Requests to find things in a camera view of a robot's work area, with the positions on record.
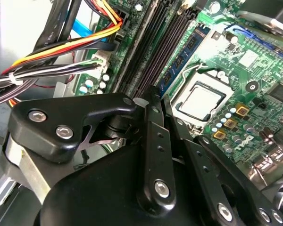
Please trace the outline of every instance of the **blue ram stick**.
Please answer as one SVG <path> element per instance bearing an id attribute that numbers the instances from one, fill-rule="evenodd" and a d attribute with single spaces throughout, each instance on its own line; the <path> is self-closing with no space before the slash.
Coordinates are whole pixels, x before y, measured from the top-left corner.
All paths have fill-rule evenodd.
<path id="1" fill-rule="evenodd" d="M 273 51 L 274 53 L 276 53 L 278 56 L 283 58 L 283 51 L 281 51 L 278 47 L 269 44 L 268 42 L 260 39 L 258 36 L 256 36 L 254 33 L 250 32 L 249 30 L 246 30 L 244 27 L 240 26 L 240 25 L 230 25 L 225 29 L 226 32 L 232 32 L 235 34 L 242 34 L 245 35 L 246 37 L 248 37 L 249 39 L 252 39 L 258 43 L 260 43 L 261 45 L 263 45 L 264 47 L 266 47 L 267 49 Z"/>
<path id="2" fill-rule="evenodd" d="M 164 96 L 165 92 L 170 88 L 177 76 L 187 65 L 192 55 L 195 53 L 210 30 L 211 29 L 206 27 L 204 24 L 197 24 L 195 30 L 189 36 L 181 52 L 177 55 L 171 66 L 167 69 L 157 84 L 157 87 L 160 89 L 161 97 Z"/>

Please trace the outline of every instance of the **black ram slot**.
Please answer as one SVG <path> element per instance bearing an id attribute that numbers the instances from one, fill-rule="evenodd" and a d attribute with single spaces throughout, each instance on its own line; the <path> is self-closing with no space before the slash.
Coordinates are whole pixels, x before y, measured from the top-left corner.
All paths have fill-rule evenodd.
<path id="1" fill-rule="evenodd" d="M 127 65 L 123 65 L 120 69 L 120 81 L 118 81 L 119 87 L 117 92 L 127 93 L 130 92 L 130 87 L 134 87 L 134 81 L 138 81 L 138 71 L 141 69 L 141 62 L 144 60 L 146 55 L 149 53 L 149 48 L 153 43 L 157 33 L 161 29 L 168 15 L 168 11 L 173 4 L 173 0 L 161 0 L 156 7 L 153 16 L 148 23 L 148 26 L 144 32 L 142 39 L 136 47 L 134 54 L 129 59 Z"/>
<path id="2" fill-rule="evenodd" d="M 154 85 L 177 48 L 177 45 L 186 32 L 191 20 L 195 20 L 198 13 L 198 10 L 190 8 L 182 15 L 175 14 L 173 16 L 157 50 L 148 62 L 146 70 L 144 70 L 142 79 L 139 81 L 137 91 L 133 94 L 133 97 L 140 97 L 149 85 Z"/>

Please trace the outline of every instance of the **cable tie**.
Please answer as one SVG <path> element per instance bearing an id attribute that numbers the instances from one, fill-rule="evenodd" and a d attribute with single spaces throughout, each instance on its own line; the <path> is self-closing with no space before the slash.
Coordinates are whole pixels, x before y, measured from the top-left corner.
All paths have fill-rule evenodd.
<path id="1" fill-rule="evenodd" d="M 11 72 L 8 74 L 8 77 L 10 79 L 10 81 L 15 84 L 16 86 L 21 86 L 23 84 L 23 80 L 16 80 L 16 78 L 14 77 L 14 73 Z"/>

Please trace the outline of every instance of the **green circuit board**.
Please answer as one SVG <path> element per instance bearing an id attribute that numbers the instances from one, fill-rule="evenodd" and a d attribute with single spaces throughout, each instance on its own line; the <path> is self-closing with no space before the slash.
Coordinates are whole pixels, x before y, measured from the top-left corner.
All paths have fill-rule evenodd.
<path id="1" fill-rule="evenodd" d="M 235 12 L 239 9 L 239 1 L 223 1 L 221 14 L 210 15 L 209 9 L 206 7 L 198 16 L 197 22 L 201 22 L 210 28 L 218 27 L 222 23 L 238 23 L 239 20 L 234 16 Z M 181 46 L 184 45 L 190 34 L 195 28 L 195 24 L 192 25 L 181 41 Z M 190 64 L 186 68 L 192 67 L 196 62 L 205 63 L 209 68 L 220 69 L 229 77 L 230 86 L 235 91 L 233 96 L 229 99 L 226 105 L 220 110 L 210 123 L 205 127 L 203 133 L 212 137 L 214 142 L 223 150 L 223 145 L 229 144 L 233 149 L 232 153 L 226 153 L 234 162 L 246 162 L 251 163 L 256 157 L 265 153 L 269 145 L 265 143 L 258 135 L 264 127 L 269 127 L 273 132 L 283 129 L 283 103 L 270 98 L 268 92 L 278 83 L 283 83 L 283 58 L 276 55 L 274 52 L 266 49 L 259 43 L 246 38 L 245 36 L 239 36 L 239 41 L 236 44 L 235 51 L 228 50 L 221 46 L 216 48 L 215 54 L 212 52 L 209 42 L 207 43 L 207 49 L 204 48 L 202 53 L 196 52 L 191 60 Z M 164 74 L 170 64 L 174 61 L 178 55 L 181 47 L 178 47 L 173 57 L 165 66 Z M 243 56 L 247 53 L 255 53 L 256 60 L 252 63 L 247 63 L 244 66 L 240 63 Z M 193 76 L 193 71 L 185 77 Z M 255 92 L 248 92 L 246 85 L 250 81 L 257 81 L 259 88 Z M 175 81 L 175 85 L 171 88 L 169 96 L 172 98 L 174 93 L 181 87 L 183 79 L 179 77 Z M 261 98 L 266 104 L 266 109 L 262 110 L 255 106 L 252 102 L 254 98 Z M 233 114 L 232 118 L 237 122 L 237 125 L 233 129 L 227 129 L 222 127 L 221 130 L 226 134 L 225 138 L 218 140 L 213 138 L 214 133 L 211 132 L 211 128 L 215 126 L 216 121 L 220 118 L 224 118 L 224 113 L 228 112 L 228 106 L 235 106 L 237 103 L 243 103 L 250 110 L 246 117 L 241 117 L 237 114 Z M 249 134 L 245 131 L 244 126 L 251 125 L 255 129 L 255 132 Z M 232 137 L 239 135 L 242 140 L 246 139 L 249 135 L 254 138 L 248 142 L 244 147 L 238 147 Z"/>
<path id="2" fill-rule="evenodd" d="M 211 32 L 208 35 L 210 36 L 209 40 L 205 39 L 203 41 L 201 51 L 196 51 L 186 68 L 202 62 L 206 64 L 208 68 L 223 70 L 229 77 L 229 85 L 232 90 L 234 90 L 234 94 L 225 104 L 223 109 L 221 109 L 204 128 L 203 133 L 211 136 L 214 142 L 222 150 L 224 144 L 229 144 L 232 147 L 233 152 L 226 154 L 234 162 L 242 161 L 251 163 L 256 157 L 265 153 L 265 150 L 269 147 L 268 144 L 263 142 L 262 138 L 258 135 L 258 132 L 266 126 L 268 126 L 273 132 L 283 129 L 283 101 L 275 101 L 269 94 L 273 87 L 280 82 L 283 83 L 283 58 L 243 35 L 238 35 L 239 41 L 235 44 L 234 49 L 230 49 L 227 44 L 222 42 L 211 42 L 211 37 L 215 31 L 222 33 L 223 29 L 228 25 L 234 23 L 245 23 L 245 21 L 239 20 L 235 17 L 235 14 L 239 10 L 243 1 L 220 0 L 219 3 L 221 8 L 219 12 L 211 14 L 209 6 L 214 1 L 215 0 L 208 0 L 206 7 L 199 13 L 197 20 L 190 24 L 172 57 L 162 71 L 160 78 L 176 59 L 176 56 L 180 53 L 182 46 L 186 43 L 189 36 L 194 31 L 197 23 L 205 24 L 207 27 L 211 28 Z M 118 34 L 122 36 L 122 40 L 119 43 L 117 51 L 110 57 L 108 71 L 109 75 L 111 75 L 111 80 L 107 86 L 106 92 L 110 92 L 111 85 L 115 82 L 115 76 L 125 59 L 130 45 L 134 42 L 134 36 L 144 13 L 144 11 L 136 12 L 136 10 L 134 10 L 134 5 L 141 3 L 140 0 L 110 0 L 109 2 L 111 5 L 118 6 L 128 12 L 130 25 L 125 29 L 122 29 Z M 144 6 L 147 6 L 148 3 L 149 1 L 142 1 Z M 106 24 L 107 22 L 104 19 L 100 19 L 96 30 L 101 30 L 106 26 Z M 274 41 L 269 38 L 266 38 L 266 40 L 279 46 L 279 41 Z M 158 42 L 159 39 L 154 42 L 153 49 Z M 87 58 L 91 58 L 93 53 L 94 51 L 89 51 Z M 255 59 L 248 61 L 246 59 L 247 56 L 255 56 Z M 187 78 L 189 76 L 193 76 L 193 74 L 194 71 L 190 71 L 184 76 Z M 75 90 L 76 95 L 81 95 L 78 91 L 78 87 L 81 84 L 84 84 L 86 79 L 89 77 L 90 76 L 87 74 L 80 76 Z M 259 84 L 258 89 L 254 92 L 246 90 L 246 85 L 250 81 L 256 81 Z M 90 94 L 97 89 L 98 82 L 99 81 L 94 82 L 95 85 L 92 90 L 90 90 Z M 175 80 L 175 84 L 168 92 L 171 98 L 179 87 L 181 87 L 182 83 L 183 78 L 178 76 L 178 79 Z M 264 100 L 266 108 L 262 110 L 256 106 L 253 103 L 254 98 Z M 231 119 L 237 122 L 235 128 L 227 129 L 223 127 L 222 131 L 226 134 L 226 136 L 222 140 L 213 138 L 214 133 L 211 132 L 211 129 L 215 126 L 216 121 L 223 116 L 225 111 L 228 110 L 229 105 L 236 105 L 238 103 L 244 104 L 247 107 L 249 110 L 248 114 L 245 117 L 234 114 Z M 251 125 L 255 132 L 252 134 L 246 133 L 244 128 L 245 125 Z M 239 135 L 242 140 L 251 135 L 253 136 L 253 139 L 243 148 L 236 149 L 237 144 L 232 139 L 235 135 Z"/>

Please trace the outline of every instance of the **motherboard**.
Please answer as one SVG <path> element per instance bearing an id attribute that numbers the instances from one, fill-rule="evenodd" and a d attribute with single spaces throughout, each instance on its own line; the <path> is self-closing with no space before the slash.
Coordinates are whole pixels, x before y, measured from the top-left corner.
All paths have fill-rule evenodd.
<path id="1" fill-rule="evenodd" d="M 275 14 L 276 2 L 266 1 Z M 283 26 L 264 21 L 262 1 L 109 3 L 123 19 L 117 48 L 88 52 L 104 64 L 79 77 L 76 96 L 142 97 L 156 85 L 191 136 L 210 136 L 233 162 L 264 173 L 283 161 Z"/>

